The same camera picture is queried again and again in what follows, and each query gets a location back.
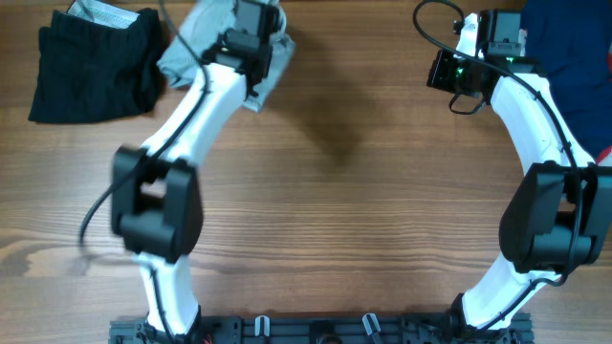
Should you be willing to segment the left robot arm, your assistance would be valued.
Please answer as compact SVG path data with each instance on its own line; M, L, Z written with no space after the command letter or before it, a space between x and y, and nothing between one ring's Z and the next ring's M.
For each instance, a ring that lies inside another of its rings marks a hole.
M140 148L121 147L109 188L111 227L139 266L148 312L114 322L112 343L206 343L189 255L204 222L198 172L228 119L259 111L295 50L275 1L211 2L203 46L176 37L196 64L167 122Z

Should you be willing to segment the light blue denim shorts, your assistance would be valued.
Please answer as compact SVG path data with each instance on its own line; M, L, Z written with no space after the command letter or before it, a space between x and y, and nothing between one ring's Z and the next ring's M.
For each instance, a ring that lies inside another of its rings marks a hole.
M203 65L231 67L247 78L244 106L259 112L295 51L278 1L196 3L157 65L169 86L192 83Z

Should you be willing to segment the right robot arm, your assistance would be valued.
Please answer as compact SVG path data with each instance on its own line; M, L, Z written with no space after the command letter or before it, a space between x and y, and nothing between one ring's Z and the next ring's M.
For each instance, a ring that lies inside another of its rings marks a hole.
M564 122L546 74L525 54L520 22L517 11L461 14L458 44L440 47L428 75L428 87L493 109L524 173L500 220L499 255L448 310L446 340L486 340L508 329L539 290L563 285L599 258L611 224L611 171Z

